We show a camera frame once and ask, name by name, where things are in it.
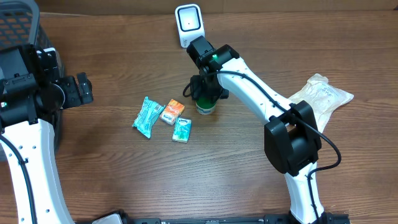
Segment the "orange snack packet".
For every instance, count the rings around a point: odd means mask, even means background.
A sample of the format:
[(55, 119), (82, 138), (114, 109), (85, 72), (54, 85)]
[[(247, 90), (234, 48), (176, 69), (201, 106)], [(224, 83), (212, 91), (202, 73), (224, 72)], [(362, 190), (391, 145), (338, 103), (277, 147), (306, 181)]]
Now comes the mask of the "orange snack packet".
[(160, 115), (162, 121), (174, 125), (176, 119), (183, 113), (185, 106), (178, 101), (171, 99)]

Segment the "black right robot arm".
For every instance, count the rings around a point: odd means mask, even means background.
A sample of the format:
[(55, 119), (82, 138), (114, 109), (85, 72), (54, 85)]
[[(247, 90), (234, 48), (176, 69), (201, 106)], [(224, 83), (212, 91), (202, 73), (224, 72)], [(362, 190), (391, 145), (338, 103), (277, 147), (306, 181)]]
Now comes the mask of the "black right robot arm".
[(187, 47), (199, 73), (183, 91), (203, 114), (230, 93), (238, 97), (264, 125), (264, 152), (272, 166), (285, 176), (289, 195), (289, 218), (294, 223), (323, 223), (315, 174), (323, 134), (312, 107), (293, 103), (266, 85), (229, 45), (214, 48), (203, 36)]

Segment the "green round lid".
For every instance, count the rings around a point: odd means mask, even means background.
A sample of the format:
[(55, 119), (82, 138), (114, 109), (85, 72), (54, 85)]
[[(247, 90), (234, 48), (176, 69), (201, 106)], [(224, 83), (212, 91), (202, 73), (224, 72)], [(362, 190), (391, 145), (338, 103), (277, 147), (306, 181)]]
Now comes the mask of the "green round lid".
[(197, 111), (202, 115), (212, 114), (216, 109), (216, 102), (209, 98), (199, 98), (195, 102)]

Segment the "teal snack packet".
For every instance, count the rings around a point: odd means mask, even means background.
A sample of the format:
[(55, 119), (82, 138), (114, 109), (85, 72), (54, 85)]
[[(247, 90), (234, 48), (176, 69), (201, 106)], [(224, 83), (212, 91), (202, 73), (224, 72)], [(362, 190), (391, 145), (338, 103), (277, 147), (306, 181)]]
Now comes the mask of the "teal snack packet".
[(132, 127), (136, 128), (146, 138), (150, 139), (152, 135), (152, 127), (164, 109), (165, 105), (161, 105), (156, 101), (150, 100), (149, 97), (146, 96)]

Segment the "white pouch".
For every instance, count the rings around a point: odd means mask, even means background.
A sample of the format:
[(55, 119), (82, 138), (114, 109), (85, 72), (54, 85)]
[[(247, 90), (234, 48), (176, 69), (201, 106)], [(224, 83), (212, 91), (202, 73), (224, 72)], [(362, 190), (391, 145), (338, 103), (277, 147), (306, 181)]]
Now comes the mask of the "white pouch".
[(349, 103), (354, 95), (328, 83), (327, 77), (314, 74), (304, 87), (289, 97), (293, 103), (306, 101), (313, 109), (319, 132), (323, 132), (334, 110)]

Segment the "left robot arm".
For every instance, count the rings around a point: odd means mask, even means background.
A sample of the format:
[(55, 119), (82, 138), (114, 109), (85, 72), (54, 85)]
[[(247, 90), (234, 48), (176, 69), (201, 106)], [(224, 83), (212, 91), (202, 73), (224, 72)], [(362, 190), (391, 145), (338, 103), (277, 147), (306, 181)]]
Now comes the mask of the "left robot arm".
[(1, 146), (19, 223), (73, 223), (55, 162), (52, 117), (93, 101), (85, 73), (60, 77), (56, 51), (32, 44), (1, 51)]

